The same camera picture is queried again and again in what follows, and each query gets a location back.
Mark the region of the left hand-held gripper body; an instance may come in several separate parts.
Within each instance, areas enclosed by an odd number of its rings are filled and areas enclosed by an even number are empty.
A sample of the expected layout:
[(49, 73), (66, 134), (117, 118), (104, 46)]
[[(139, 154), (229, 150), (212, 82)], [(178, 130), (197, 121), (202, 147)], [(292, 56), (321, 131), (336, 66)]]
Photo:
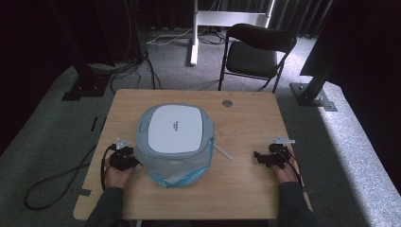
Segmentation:
[(125, 147), (130, 148), (130, 142), (122, 140), (120, 138), (116, 139), (115, 146), (113, 147), (114, 153), (110, 156), (110, 165), (117, 168), (120, 171), (124, 171), (130, 167), (128, 167), (128, 159), (132, 156), (124, 155), (122, 153), (122, 149)]

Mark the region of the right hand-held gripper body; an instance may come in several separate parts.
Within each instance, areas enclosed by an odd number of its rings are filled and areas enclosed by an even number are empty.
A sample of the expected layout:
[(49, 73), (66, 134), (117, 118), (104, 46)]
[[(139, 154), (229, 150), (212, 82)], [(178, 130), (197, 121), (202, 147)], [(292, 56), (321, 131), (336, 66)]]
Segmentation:
[(293, 139), (276, 137), (270, 139), (269, 151), (270, 151), (270, 163), (269, 166), (279, 166), (283, 168), (285, 163), (290, 160), (290, 153), (288, 151), (287, 144), (294, 144)]

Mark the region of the thin white stick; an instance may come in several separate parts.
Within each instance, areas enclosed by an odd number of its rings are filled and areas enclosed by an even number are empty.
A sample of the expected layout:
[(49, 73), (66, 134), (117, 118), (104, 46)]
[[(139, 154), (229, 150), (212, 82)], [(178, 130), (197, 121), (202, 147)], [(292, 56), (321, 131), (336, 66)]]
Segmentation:
[(218, 145), (214, 144), (214, 148), (220, 152), (223, 156), (225, 156), (228, 160), (233, 161), (234, 157), (232, 155), (230, 155), (227, 151), (225, 151), (224, 149), (220, 148)]

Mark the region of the blue-grey storage container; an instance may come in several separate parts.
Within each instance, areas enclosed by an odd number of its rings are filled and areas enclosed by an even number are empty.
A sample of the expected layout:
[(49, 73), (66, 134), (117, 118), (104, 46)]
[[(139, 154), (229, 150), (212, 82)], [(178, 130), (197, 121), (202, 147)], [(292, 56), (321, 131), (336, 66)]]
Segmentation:
[(195, 183), (207, 171), (213, 157), (213, 145), (214, 138), (210, 138), (196, 152), (171, 156), (151, 153), (149, 148), (137, 145), (134, 156), (157, 184), (163, 187), (183, 187)]

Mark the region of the person's right hand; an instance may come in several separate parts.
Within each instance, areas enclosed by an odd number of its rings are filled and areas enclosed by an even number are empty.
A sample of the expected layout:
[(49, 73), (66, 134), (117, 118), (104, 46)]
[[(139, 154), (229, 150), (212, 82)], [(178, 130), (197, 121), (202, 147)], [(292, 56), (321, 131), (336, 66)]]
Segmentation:
[(294, 165), (294, 152), (291, 149), (288, 152), (290, 158), (283, 168), (279, 166), (271, 167), (279, 183), (298, 182), (297, 171)]

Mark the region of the person's left hand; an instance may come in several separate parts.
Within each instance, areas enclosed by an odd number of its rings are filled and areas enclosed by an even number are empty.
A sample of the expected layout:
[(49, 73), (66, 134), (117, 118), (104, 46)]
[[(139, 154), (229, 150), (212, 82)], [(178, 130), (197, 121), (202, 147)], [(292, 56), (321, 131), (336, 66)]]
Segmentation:
[(105, 177), (104, 182), (107, 187), (118, 187), (125, 189), (129, 184), (133, 167), (128, 168), (124, 171), (120, 171), (117, 168), (110, 165), (110, 159), (105, 160)]

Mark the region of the black folding chair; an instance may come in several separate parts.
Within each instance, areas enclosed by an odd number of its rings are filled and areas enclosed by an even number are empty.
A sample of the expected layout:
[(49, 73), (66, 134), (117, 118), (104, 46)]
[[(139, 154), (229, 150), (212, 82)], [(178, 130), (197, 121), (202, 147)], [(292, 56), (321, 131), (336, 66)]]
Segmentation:
[(248, 24), (231, 26), (226, 32), (218, 90), (225, 76), (233, 75), (264, 80), (263, 88), (275, 79), (275, 93), (285, 61), (296, 44), (296, 35), (289, 31)]

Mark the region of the white metal stand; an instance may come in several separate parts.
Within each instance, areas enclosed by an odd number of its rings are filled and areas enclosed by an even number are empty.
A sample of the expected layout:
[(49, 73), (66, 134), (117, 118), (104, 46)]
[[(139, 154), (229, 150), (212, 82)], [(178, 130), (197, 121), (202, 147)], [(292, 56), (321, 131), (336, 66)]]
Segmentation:
[(267, 28), (270, 24), (273, 8), (276, 0), (270, 0), (267, 10), (260, 12), (234, 12), (234, 11), (210, 11), (199, 10), (198, 0), (193, 0), (193, 35), (190, 62), (191, 66), (198, 63), (199, 52), (199, 26), (233, 26), (235, 24), (245, 23), (254, 26)]

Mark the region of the dark curtain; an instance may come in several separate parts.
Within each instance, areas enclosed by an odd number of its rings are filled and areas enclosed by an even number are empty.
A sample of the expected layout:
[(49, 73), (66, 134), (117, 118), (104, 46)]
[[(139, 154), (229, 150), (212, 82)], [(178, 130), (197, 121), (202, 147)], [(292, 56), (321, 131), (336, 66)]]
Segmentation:
[(275, 0), (270, 28), (315, 38), (322, 32), (337, 0)]

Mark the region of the black stand grey base plate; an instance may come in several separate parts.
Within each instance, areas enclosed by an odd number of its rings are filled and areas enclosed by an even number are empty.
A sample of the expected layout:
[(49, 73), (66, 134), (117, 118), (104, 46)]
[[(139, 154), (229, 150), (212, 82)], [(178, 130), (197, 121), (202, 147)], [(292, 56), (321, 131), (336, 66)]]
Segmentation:
[(326, 11), (326, 20), (323, 23), (323, 30), (315, 42), (305, 64), (301, 70), (301, 76), (311, 76), (309, 83), (292, 82), (290, 88), (296, 97), (299, 106), (322, 107), (327, 112), (336, 112), (338, 109), (335, 103), (328, 99), (323, 90), (333, 71), (333, 64), (338, 49), (330, 43), (338, 38), (330, 31), (332, 24), (331, 14), (338, 0), (330, 0), (331, 7)]

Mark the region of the black stand with base plate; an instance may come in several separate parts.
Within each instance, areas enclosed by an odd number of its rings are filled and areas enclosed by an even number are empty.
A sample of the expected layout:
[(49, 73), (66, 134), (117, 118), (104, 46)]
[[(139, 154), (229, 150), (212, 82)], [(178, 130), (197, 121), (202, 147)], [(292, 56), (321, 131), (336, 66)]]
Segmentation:
[(96, 74), (88, 65), (73, 28), (62, 13), (58, 0), (46, 1), (61, 27), (65, 39), (66, 52), (78, 73), (78, 78), (73, 87), (69, 92), (64, 93), (62, 100), (79, 101), (83, 96), (104, 96), (110, 76)]

